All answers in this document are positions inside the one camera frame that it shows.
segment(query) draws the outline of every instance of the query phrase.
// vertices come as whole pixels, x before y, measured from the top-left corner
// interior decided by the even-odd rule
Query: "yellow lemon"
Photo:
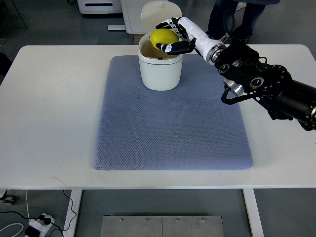
[[[170,43],[175,43],[179,41],[179,38],[177,37],[177,34],[169,29],[158,29],[152,32],[150,35],[150,41],[153,44],[153,46],[156,47],[157,43],[162,43],[162,44],[170,44]]]

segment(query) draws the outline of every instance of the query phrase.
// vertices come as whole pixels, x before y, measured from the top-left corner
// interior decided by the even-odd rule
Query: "white bin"
[[[181,17],[180,8],[168,1],[152,1],[142,10],[142,23],[149,33],[138,48],[139,66],[144,85],[151,90],[171,90],[180,81],[183,55],[168,55],[153,47],[149,36],[155,26],[171,17]]]

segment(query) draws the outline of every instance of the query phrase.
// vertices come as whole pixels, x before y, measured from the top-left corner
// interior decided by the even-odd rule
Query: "bin lid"
[[[142,9],[142,23],[144,29],[151,33],[156,25],[171,17],[182,17],[181,9],[170,1],[151,1]]]

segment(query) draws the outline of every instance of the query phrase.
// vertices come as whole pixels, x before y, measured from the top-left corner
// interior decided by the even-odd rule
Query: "gray textured mat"
[[[112,59],[96,141],[98,170],[247,169],[253,160],[239,105],[221,102],[215,67],[184,55],[170,91],[147,89],[137,55]]]

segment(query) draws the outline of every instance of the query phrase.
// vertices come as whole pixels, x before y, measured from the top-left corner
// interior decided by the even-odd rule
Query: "white cable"
[[[20,225],[20,226],[22,226],[21,230],[20,230],[17,234],[15,234],[14,236],[12,236],[12,237],[17,236],[18,234],[20,234],[20,233],[22,232],[22,230],[23,230],[23,228],[24,228],[24,225],[23,225],[23,224],[21,224],[21,223],[13,223],[13,224],[11,224],[11,225],[8,225],[8,226],[6,226],[6,227],[2,228],[2,229],[0,230],[0,232],[1,232],[1,231],[3,231],[4,229],[6,229],[6,228],[10,227],[10,226],[13,226],[13,225]]]
[[[28,218],[30,218],[27,193],[28,193],[28,189],[27,189],[26,192],[25,192],[25,199],[26,199],[26,210],[27,210],[27,212],[28,212]]]

